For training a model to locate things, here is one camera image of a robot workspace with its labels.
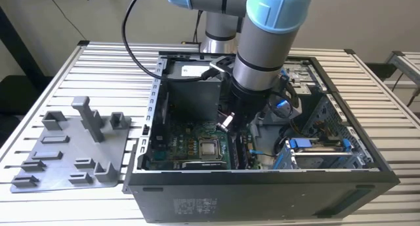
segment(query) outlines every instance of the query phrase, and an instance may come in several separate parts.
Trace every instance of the slotted aluminum surface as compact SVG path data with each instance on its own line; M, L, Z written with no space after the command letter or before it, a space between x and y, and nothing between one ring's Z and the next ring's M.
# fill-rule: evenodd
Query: slotted aluminum surface
M420 68L420 53L403 52L403 55L407 60L415 65L415 67Z
M133 44L134 54L152 70L157 51L197 50L191 45ZM200 223L197 225L420 225L420 125L410 111L355 55L343 50L296 49L292 56L315 57L328 74L340 96L387 160L401 184L361 207L342 220L264 221ZM42 193L9 193L15 167L25 160L40 135L41 115L61 110L76 115L70 98L90 97L90 105L100 114L121 111L132 117L132 125L122 159L121 179L132 145L140 135L144 106L151 78L136 68L121 44L89 43L77 47L54 80L25 116L19 126L0 149L0 223L25 222L30 226L56 225L145 225L136 202L124 195L121 184L114 188L64 190Z

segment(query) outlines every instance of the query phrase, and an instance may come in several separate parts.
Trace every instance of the white wall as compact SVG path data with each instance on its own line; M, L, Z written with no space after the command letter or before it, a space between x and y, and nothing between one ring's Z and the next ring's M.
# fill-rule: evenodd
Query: white wall
M56 0L88 40L120 41L129 0ZM312 0L294 47L351 48L365 61L382 62L391 50L420 52L418 0ZM53 74L80 36L50 0L0 0L41 69ZM196 11L138 0L128 22L132 42L191 40ZM203 38L201 19L197 38Z

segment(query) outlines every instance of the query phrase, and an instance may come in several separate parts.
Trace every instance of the green circuit board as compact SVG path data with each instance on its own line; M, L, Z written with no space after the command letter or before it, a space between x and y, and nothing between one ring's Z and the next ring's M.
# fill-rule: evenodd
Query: green circuit board
M199 154L199 144L215 143L216 152L213 158L203 158ZM152 150L151 170L177 170L183 162L189 161L221 161L229 168L229 156L227 148L227 135L216 130L211 122L175 123L169 127L168 148L165 151Z
M256 170L259 169L258 162L256 162L256 155L250 154L248 150L255 150L254 139L251 137L251 133L248 129L243 129L240 132L241 142L246 149L246 158L247 158L247 169Z

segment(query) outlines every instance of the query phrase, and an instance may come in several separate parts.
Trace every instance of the white label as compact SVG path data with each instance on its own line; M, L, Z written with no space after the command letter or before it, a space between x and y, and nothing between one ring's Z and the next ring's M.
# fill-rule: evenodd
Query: white label
M173 208L177 215L213 214L216 198L175 198Z
M204 65L184 65L181 67L180 76L200 77L201 73L209 69Z

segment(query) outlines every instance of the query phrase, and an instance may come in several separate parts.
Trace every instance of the wire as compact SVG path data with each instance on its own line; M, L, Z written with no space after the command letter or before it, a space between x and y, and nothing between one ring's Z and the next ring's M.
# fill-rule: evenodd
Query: wire
M320 130L315 131L314 134L308 136L308 138L312 138L318 133L320 133Z
M219 110L216 110L216 112L217 112L221 116L227 117L227 115L225 115L223 112L220 112Z
M286 140L286 138L287 137L278 137L276 139L275 139L275 142L274 142L274 146L272 146L272 151L274 151L274 153L279 153L280 152L280 150L282 150L282 142Z
M122 37L122 43L124 43L124 46L125 46L125 50L128 52L128 55L133 61L133 63L137 65L137 67L141 69L141 71L151 77L153 77L155 79L159 79L159 80L163 80L163 81L169 81L169 82L193 82L193 81L199 81L201 80L201 76L197 77L197 78L189 78L189 79L172 79L172 78L167 78L167 77L161 77L156 74L153 74L152 72L149 72L145 67L141 65L141 63L137 61L136 59L136 56L133 55L130 49L129 49L129 46L128 46L128 42L126 42L126 35L125 35L125 24L126 24L126 20L128 20L128 16L129 16L129 13L130 13L130 10L132 10L132 7L133 5L136 4L136 1L137 0L130 0L130 3L128 5L128 8L126 8L126 12L125 12L125 16L124 16L124 19L122 19L122 24L121 24L121 37Z
M411 96L411 98L409 99L406 107L409 107L409 105L413 103L413 100L414 100L414 96Z
M294 124L294 120L292 120L292 119L290 119L290 122L288 122L288 123L290 123L290 127L291 127L292 131L294 131L295 133L298 133L299 135L302 135L303 137L308 138L304 134L300 133L298 127L296 127L295 124Z
M290 128L288 125L283 125L283 126L278 129L278 136L282 137L288 128Z
M195 20L195 30L193 30L193 35L192 35L192 43L197 43L197 37L196 37L196 30L197 30L197 25L199 25L199 21L201 18L201 10L197 10L196 12L196 20Z
M276 157L276 155L264 154L262 151L248 150L248 152L250 152L250 154L255 154L255 155L264 155L268 157Z
M399 75L399 77L395 79L395 82L394 82L394 84L393 84L393 87L391 87L391 90L390 90L391 92L393 92L393 90L394 90L395 84L398 83L398 81L399 81L402 75L403 75L403 73L401 72L401 75Z
M62 10L61 10L61 8L60 8L58 5L57 5L57 3L56 3L53 0L50 0L50 1L53 2L53 4L56 5L57 9L60 10L60 12L61 12L61 14L62 14L65 20L68 21L68 23L72 25L72 27L74 28L74 30L78 32L81 38L82 38L84 40L86 40L85 37L84 37L84 35L82 35L82 33L81 33L80 30L77 29L77 27L73 25L73 23L70 22L70 20L66 18L65 14L64 14L64 12L62 12Z

